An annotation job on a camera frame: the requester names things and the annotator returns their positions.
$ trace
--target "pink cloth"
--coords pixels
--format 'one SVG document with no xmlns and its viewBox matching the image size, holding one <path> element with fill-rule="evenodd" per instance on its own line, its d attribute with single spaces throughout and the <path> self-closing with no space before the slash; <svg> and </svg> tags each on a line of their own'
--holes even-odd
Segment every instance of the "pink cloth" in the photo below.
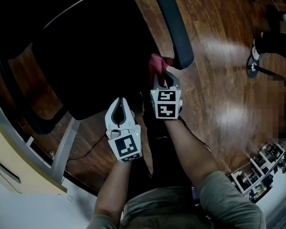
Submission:
<svg viewBox="0 0 286 229">
<path fill-rule="evenodd" d="M 148 63 L 149 66 L 149 83 L 153 86 L 154 75 L 157 74 L 160 86 L 164 86 L 164 77 L 162 72 L 166 70 L 167 64 L 164 59 L 158 54 L 153 53 Z"/>
</svg>

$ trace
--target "wooden floor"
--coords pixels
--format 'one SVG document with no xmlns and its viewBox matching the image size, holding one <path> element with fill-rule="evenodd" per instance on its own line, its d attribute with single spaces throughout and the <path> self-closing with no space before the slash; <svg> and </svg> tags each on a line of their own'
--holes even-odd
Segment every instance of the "wooden floor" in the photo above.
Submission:
<svg viewBox="0 0 286 229">
<path fill-rule="evenodd" d="M 269 31 L 266 7 L 248 0 L 176 1 L 195 55 L 195 62 L 187 69 L 169 69 L 181 82 L 184 100 L 181 116 L 192 132 L 210 146 L 221 170 L 229 173 L 246 164 L 284 126 L 286 87 L 261 73 L 254 80 L 248 79 L 245 71 L 254 36 Z M 270 0 L 256 1 L 270 3 Z M 283 0 L 274 1 L 281 10 L 286 10 Z M 161 55 L 173 57 L 172 42 L 156 0 L 136 2 Z M 265 54 L 260 62 L 262 67 L 286 77 L 283 57 Z M 51 118 L 61 103 L 35 62 L 31 47 L 10 64 L 34 110 L 41 117 Z M 23 129 L 34 136 L 36 144 L 47 154 L 56 151 L 71 116 L 66 114 L 49 135 L 36 135 L 19 114 L 1 78 L 0 93 Z M 83 156 L 105 133 L 104 115 L 102 112 L 82 121 L 70 157 Z M 152 172 L 139 110 L 136 120 L 143 129 L 144 158 Z M 68 172 L 98 191 L 114 162 L 104 138 L 85 159 L 70 161 Z"/>
</svg>

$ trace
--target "chair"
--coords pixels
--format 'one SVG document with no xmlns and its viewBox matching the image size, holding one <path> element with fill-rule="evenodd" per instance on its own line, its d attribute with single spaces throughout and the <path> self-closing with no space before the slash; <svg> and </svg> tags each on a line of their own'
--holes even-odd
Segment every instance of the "chair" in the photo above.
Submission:
<svg viewBox="0 0 286 229">
<path fill-rule="evenodd" d="M 173 67 L 184 69 L 194 55 L 179 9 L 175 0 L 157 1 L 174 44 Z M 134 0 L 0 0 L 0 5 L 0 71 L 34 132 L 50 133 L 67 111 L 82 120 L 118 96 L 148 88 L 148 61 L 160 53 Z M 51 120 L 33 111 L 7 61 L 31 42 L 63 104 Z"/>
</svg>

